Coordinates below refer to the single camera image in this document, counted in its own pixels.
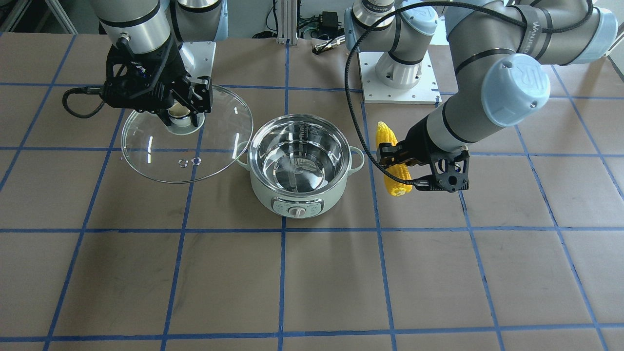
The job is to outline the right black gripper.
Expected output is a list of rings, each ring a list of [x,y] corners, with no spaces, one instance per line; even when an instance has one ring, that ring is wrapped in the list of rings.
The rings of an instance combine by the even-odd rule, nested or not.
[[[167,38],[146,54],[134,53],[131,44],[130,36],[121,35],[111,46],[101,92],[103,102],[114,108],[148,112],[169,109],[179,102],[193,113],[211,113],[212,78],[197,77],[189,82],[174,38]]]

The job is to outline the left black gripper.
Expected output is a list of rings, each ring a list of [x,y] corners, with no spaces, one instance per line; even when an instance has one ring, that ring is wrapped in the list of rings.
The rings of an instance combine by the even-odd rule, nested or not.
[[[418,191],[465,191],[469,189],[469,153],[466,150],[444,151],[431,140],[427,120],[423,119],[410,128],[404,140],[393,145],[382,142],[377,147],[379,164],[406,164],[406,166],[429,166],[431,174],[399,184],[412,186]]]

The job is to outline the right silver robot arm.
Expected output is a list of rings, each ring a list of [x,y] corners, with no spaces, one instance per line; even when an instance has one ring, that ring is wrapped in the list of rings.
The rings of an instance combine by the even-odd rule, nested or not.
[[[114,108],[160,113],[178,102],[212,109],[216,43],[228,35],[225,0],[92,0],[112,42],[101,98]]]

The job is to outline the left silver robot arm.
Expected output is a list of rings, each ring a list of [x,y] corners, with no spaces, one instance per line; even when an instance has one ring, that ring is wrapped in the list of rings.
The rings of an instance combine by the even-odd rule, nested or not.
[[[437,27],[437,2],[356,0],[346,11],[350,50],[379,51],[376,76],[392,88],[417,85]],[[420,191],[469,187],[471,144],[519,124],[548,101],[542,66],[591,63],[617,37],[618,21],[590,0],[453,0],[446,6],[458,91],[410,128],[404,140],[379,142],[370,160],[388,178]]]

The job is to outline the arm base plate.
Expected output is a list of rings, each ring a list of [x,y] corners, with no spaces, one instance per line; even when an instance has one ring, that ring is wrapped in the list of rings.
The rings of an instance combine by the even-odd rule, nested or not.
[[[358,54],[363,100],[377,104],[430,104],[441,102],[429,53],[415,65],[394,61],[388,53]]]
[[[181,45],[179,53],[190,81],[199,83],[205,77],[213,77],[216,47],[214,41],[184,42]]]

